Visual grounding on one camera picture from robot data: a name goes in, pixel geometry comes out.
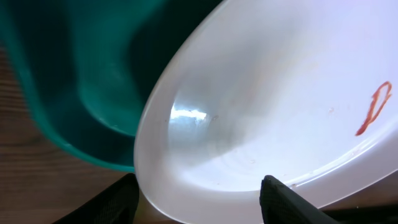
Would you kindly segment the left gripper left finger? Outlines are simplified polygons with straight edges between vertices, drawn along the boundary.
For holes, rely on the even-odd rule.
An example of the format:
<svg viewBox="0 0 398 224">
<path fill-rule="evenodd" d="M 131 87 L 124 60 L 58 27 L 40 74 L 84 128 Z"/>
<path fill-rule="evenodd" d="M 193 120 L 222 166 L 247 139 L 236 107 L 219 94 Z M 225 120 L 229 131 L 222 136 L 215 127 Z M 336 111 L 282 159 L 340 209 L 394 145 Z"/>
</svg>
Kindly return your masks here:
<svg viewBox="0 0 398 224">
<path fill-rule="evenodd" d="M 138 203 L 136 176 L 126 174 L 55 224 L 132 224 Z"/>
</svg>

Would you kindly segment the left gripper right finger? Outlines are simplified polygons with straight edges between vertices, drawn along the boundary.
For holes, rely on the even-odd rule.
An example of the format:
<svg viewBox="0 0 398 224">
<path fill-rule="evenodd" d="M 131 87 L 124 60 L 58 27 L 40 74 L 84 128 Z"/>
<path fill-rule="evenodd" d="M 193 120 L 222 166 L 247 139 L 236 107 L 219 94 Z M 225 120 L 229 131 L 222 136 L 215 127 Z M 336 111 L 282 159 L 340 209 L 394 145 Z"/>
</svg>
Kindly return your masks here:
<svg viewBox="0 0 398 224">
<path fill-rule="evenodd" d="M 259 203 L 265 224 L 338 224 L 271 175 L 261 182 Z"/>
</svg>

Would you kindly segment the white plate with ketchup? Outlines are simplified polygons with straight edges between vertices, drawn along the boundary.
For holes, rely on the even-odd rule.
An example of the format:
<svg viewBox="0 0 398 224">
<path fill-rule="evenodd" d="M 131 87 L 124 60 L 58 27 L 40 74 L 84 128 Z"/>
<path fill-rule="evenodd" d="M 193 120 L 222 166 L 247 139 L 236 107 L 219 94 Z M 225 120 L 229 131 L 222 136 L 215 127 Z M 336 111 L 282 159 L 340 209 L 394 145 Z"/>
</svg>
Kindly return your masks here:
<svg viewBox="0 0 398 224">
<path fill-rule="evenodd" d="M 169 62 L 134 146 L 182 223 L 261 223 L 272 175 L 315 207 L 397 170 L 397 0 L 223 1 Z"/>
</svg>

